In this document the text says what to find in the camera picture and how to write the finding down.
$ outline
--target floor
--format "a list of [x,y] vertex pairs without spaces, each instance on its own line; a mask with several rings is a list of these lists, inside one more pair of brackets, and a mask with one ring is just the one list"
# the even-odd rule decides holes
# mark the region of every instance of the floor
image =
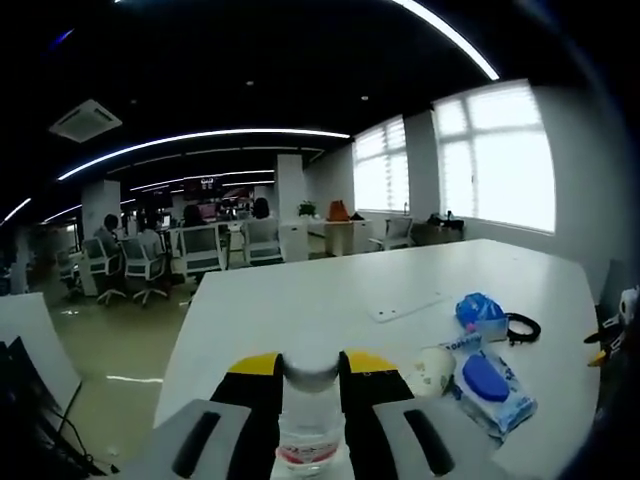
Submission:
[[[324,256],[322,238],[309,236],[309,244],[312,259]],[[230,266],[246,267],[239,252],[231,254]],[[152,296],[142,309],[118,298],[109,308],[90,298],[69,302],[55,272],[35,288],[43,292],[56,332],[82,378],[68,419],[99,468],[122,465],[148,440],[194,289],[192,283],[176,286],[169,300]],[[62,433],[81,450],[69,426]]]

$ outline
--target ceiling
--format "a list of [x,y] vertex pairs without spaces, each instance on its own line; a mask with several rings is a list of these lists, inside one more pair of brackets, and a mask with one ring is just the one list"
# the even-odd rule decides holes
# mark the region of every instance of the ceiling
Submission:
[[[499,10],[475,5],[481,2],[421,3],[474,45],[501,79],[583,81],[555,40],[511,2]],[[185,140],[56,182],[69,169],[132,145],[237,128],[354,135],[489,82],[447,38],[390,0],[60,0],[39,13],[46,28],[23,35],[7,69],[0,178],[10,185],[0,193],[0,219],[33,198],[13,224],[80,203],[82,186],[105,177],[122,182],[126,199],[138,185],[273,168],[279,151],[294,148],[310,149],[298,150],[308,163],[349,140],[280,134]],[[82,144],[48,132],[87,99],[123,125]],[[285,148],[186,155],[240,147]]]

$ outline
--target bottle label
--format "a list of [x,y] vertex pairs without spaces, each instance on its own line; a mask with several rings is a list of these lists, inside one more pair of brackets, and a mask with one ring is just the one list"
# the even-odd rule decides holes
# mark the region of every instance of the bottle label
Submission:
[[305,463],[321,462],[332,457],[338,450],[339,442],[323,442],[315,445],[297,447],[294,445],[280,445],[278,454],[289,463],[303,465]]

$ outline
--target window blind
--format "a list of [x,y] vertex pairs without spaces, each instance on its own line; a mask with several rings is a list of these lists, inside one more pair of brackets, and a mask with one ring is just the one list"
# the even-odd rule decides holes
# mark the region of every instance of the window blind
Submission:
[[402,117],[357,135],[353,146],[356,210],[409,208],[409,170]]
[[435,104],[442,210],[555,231],[553,159],[526,81]]

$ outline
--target potted plant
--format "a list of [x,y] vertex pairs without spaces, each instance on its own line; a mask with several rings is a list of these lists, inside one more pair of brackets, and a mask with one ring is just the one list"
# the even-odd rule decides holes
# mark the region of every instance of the potted plant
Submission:
[[298,205],[298,216],[314,218],[316,216],[316,204],[308,200],[302,202]]

